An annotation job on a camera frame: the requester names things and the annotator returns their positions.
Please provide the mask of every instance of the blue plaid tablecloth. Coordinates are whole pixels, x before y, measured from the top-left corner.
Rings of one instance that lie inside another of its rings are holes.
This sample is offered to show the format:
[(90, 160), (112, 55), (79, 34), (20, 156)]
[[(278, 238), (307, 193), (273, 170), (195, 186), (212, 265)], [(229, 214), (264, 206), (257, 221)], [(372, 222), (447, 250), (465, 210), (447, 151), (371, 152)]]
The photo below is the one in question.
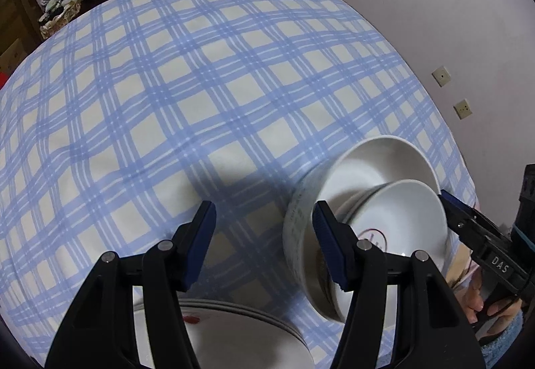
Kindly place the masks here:
[(0, 106), (0, 306), (41, 363), (101, 253), (144, 252), (210, 199), (217, 230), (189, 297), (293, 323), (328, 367), (341, 325), (282, 249), (303, 175), (394, 134), (475, 199), (421, 83), (342, 0), (109, 0), (28, 56)]

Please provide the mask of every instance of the clothes pile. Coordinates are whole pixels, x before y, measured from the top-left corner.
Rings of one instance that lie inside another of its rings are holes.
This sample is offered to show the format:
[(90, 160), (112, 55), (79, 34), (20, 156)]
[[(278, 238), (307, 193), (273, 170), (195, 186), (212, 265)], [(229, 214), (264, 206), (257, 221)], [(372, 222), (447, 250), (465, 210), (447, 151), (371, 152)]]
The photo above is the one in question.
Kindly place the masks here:
[(39, 28), (44, 39), (49, 38), (68, 24), (80, 12), (82, 0), (36, 0), (43, 15)]

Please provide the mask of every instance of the wall socket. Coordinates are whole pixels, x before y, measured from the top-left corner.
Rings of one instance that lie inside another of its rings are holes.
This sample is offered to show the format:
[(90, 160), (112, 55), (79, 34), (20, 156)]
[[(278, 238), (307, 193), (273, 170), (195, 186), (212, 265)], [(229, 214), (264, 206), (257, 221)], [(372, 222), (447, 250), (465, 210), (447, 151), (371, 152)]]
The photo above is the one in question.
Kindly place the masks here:
[(464, 118), (468, 117), (470, 114), (472, 114), (472, 110), (470, 109), (470, 104), (466, 99), (461, 100), (458, 104), (455, 104), (453, 106), (455, 108), (455, 112), (459, 116), (459, 119), (463, 120)]
[(436, 71), (432, 73), (433, 78), (438, 82), (438, 85), (444, 87), (448, 82), (451, 81), (451, 76), (444, 66), (440, 66)]

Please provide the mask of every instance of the white bowl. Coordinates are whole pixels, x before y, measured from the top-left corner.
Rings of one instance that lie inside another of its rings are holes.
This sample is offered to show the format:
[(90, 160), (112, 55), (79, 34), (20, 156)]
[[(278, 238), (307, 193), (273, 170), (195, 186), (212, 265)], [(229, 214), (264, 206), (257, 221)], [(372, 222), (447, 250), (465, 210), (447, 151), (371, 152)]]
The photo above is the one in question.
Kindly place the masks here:
[(315, 203), (325, 200), (336, 213), (351, 196), (401, 179), (416, 179), (440, 192), (433, 168), (418, 148), (384, 135), (365, 139), (313, 168), (295, 190), (284, 217), (284, 254), (308, 301), (323, 317), (339, 320), (326, 297), (328, 274), (312, 228)]
[[(203, 369), (314, 369), (303, 341), (285, 329), (256, 316), (184, 306), (186, 331)], [(154, 368), (146, 330), (145, 310), (134, 312), (140, 363)]]
[(388, 183), (383, 183), (382, 185), (377, 185), (369, 190), (359, 191), (357, 194), (352, 195), (336, 210), (336, 212), (334, 212), (334, 216), (338, 221), (347, 223), (359, 207), (361, 207), (373, 194), (387, 185)]
[[(442, 269), (446, 257), (448, 227), (437, 194), (418, 180), (399, 180), (373, 193), (347, 216), (347, 225), (359, 239), (368, 239), (383, 251), (410, 256), (424, 250)], [(352, 292), (344, 292), (331, 282), (331, 298), (345, 322)], [(389, 287), (384, 328), (395, 325), (397, 293)]]

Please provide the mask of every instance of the white wall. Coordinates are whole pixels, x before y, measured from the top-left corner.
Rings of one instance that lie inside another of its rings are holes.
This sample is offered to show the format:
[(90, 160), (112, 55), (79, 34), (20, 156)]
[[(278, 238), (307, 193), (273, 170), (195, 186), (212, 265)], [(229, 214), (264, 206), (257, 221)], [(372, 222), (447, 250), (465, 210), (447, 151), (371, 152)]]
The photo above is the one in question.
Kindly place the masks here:
[[(535, 162), (533, 0), (345, 0), (399, 51), (454, 133), (483, 213), (511, 224)], [(445, 65), (444, 88), (431, 76)], [(474, 112), (460, 121), (453, 105)]]

